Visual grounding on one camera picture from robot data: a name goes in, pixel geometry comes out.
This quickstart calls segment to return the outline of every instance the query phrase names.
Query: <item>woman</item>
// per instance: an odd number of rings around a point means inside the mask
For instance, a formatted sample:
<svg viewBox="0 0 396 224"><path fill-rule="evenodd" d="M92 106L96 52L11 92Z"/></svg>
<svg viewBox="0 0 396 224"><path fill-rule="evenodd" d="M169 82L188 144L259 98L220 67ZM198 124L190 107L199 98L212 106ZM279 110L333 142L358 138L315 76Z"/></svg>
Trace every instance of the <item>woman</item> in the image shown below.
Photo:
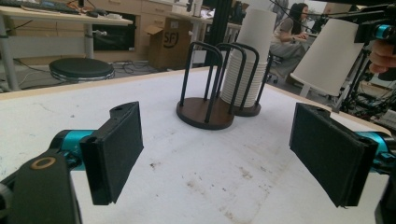
<svg viewBox="0 0 396 224"><path fill-rule="evenodd" d="M308 13L307 4L293 4L289 16L274 30L270 51L283 60L281 64L272 67L270 73L284 78L294 71L304 57L305 48L298 40L307 39L307 34L302 27L306 13Z"/></svg>

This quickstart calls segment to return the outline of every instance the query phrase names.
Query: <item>keyboard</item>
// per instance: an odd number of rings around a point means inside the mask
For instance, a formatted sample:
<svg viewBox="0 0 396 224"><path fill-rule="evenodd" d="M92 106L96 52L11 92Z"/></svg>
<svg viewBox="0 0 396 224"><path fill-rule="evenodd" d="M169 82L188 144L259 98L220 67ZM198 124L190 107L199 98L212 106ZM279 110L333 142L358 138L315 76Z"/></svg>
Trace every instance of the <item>keyboard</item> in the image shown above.
<svg viewBox="0 0 396 224"><path fill-rule="evenodd" d="M68 7L65 3L53 2L50 0L42 0L38 3L33 2L22 2L17 0L0 0L0 6L2 7L22 7L26 9L36 9L51 12L60 12L67 14L78 15L78 11Z"/></svg>

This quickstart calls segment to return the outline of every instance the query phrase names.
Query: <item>sf logo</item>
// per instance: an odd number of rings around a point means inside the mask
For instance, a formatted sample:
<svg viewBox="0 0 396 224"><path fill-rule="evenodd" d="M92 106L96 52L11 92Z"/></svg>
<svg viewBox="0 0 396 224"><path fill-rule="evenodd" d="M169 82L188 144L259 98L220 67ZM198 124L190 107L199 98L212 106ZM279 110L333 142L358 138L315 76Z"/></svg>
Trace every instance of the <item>sf logo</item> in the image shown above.
<svg viewBox="0 0 396 224"><path fill-rule="evenodd" d="M178 41L178 33L165 32L165 39L163 40L163 47L166 49L173 48Z"/></svg>

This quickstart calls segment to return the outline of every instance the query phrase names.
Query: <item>finger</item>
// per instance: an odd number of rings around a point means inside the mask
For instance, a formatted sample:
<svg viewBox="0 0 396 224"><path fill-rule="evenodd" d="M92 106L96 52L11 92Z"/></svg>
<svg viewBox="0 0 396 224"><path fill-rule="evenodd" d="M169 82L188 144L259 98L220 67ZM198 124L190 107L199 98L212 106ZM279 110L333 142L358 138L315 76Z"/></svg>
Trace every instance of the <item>finger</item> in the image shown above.
<svg viewBox="0 0 396 224"><path fill-rule="evenodd" d="M378 66L382 67L396 67L396 58L381 56L376 52L371 52L370 61Z"/></svg>
<svg viewBox="0 0 396 224"><path fill-rule="evenodd" d="M392 56L393 49L394 46L385 40L376 40L372 46L372 50L380 56Z"/></svg>
<svg viewBox="0 0 396 224"><path fill-rule="evenodd" d="M370 69L370 72L372 72L372 73L384 73L384 72L388 71L387 67L378 66L374 63L370 64L369 69Z"/></svg>

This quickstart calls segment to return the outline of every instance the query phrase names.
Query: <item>black stool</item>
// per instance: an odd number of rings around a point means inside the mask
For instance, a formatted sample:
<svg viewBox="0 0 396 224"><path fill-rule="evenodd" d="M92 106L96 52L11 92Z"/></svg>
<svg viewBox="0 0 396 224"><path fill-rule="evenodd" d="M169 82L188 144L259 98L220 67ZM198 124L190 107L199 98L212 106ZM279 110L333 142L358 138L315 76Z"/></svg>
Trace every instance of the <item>black stool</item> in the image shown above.
<svg viewBox="0 0 396 224"><path fill-rule="evenodd" d="M53 77L69 82L111 79L114 68L108 63L89 58L64 58L49 64Z"/></svg>

